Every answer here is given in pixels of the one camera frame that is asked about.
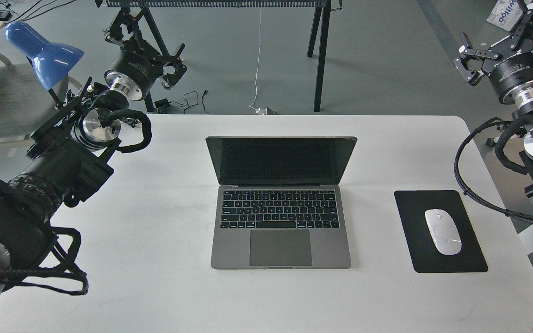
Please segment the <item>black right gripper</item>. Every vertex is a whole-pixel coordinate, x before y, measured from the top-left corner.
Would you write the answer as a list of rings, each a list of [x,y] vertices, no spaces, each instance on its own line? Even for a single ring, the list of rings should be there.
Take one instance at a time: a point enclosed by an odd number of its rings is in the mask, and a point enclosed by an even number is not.
[[[468,35],[462,32],[459,55],[453,60],[463,80],[471,86],[488,76],[501,104],[514,104],[512,90],[533,82],[533,2],[517,3],[522,16],[509,38],[492,49],[480,50],[473,48]]]

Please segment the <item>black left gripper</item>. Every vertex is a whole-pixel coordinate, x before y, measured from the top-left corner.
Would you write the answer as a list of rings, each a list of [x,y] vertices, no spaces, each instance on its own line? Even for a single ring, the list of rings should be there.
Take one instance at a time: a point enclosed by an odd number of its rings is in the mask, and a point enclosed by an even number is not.
[[[147,12],[147,8],[142,8],[133,16],[130,8],[121,8],[104,31],[106,42],[121,47],[111,68],[105,73],[105,81],[110,91],[120,93],[127,100],[144,99],[158,79],[161,79],[164,89],[171,89],[187,71],[180,56],[186,47],[184,43],[180,44],[175,55],[164,55],[144,40],[139,21]],[[123,27],[131,34],[129,40],[124,40]],[[164,73],[164,68],[172,72]]]

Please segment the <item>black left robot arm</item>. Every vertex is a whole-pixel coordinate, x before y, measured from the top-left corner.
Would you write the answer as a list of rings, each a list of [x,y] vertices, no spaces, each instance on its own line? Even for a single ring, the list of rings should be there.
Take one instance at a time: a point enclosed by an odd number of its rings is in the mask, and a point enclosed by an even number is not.
[[[184,45],[169,54],[149,8],[155,0],[108,0],[119,7],[105,40],[120,53],[105,73],[105,84],[87,80],[78,95],[57,101],[57,113],[32,134],[31,164],[9,181],[0,180],[0,294],[29,286],[26,278],[66,278],[82,284],[59,293],[80,296],[88,289],[87,275],[75,263],[80,233],[51,226],[64,204],[75,207],[97,192],[113,174],[108,165],[114,152],[133,153],[152,140],[147,114],[129,108],[144,100],[155,108],[150,89],[160,80],[170,89],[186,73],[180,58]]]

